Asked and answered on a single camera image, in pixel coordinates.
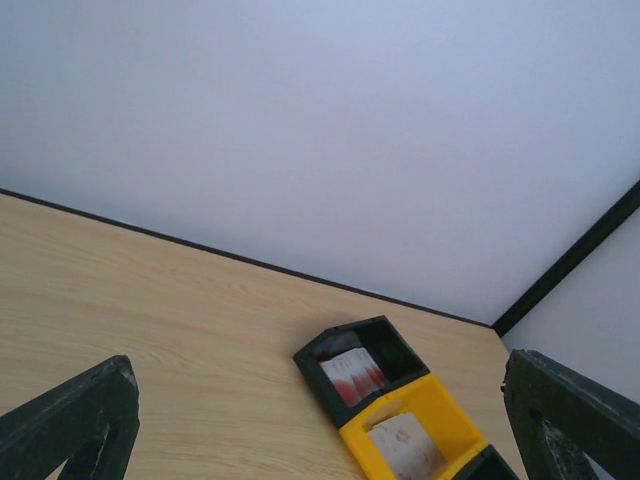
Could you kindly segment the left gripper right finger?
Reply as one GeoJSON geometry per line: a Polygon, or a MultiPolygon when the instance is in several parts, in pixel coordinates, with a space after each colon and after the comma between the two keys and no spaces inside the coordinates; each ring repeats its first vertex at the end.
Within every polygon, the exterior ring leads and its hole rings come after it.
{"type": "Polygon", "coordinates": [[[533,350],[515,349],[502,392],[530,479],[639,477],[639,405],[533,350]]]}

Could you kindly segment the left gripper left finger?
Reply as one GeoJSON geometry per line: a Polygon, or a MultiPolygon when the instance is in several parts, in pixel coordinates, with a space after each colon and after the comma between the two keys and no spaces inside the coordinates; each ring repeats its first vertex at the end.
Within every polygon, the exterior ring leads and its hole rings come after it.
{"type": "Polygon", "coordinates": [[[130,359],[112,356],[1,416],[1,477],[122,479],[139,427],[130,359]]]}

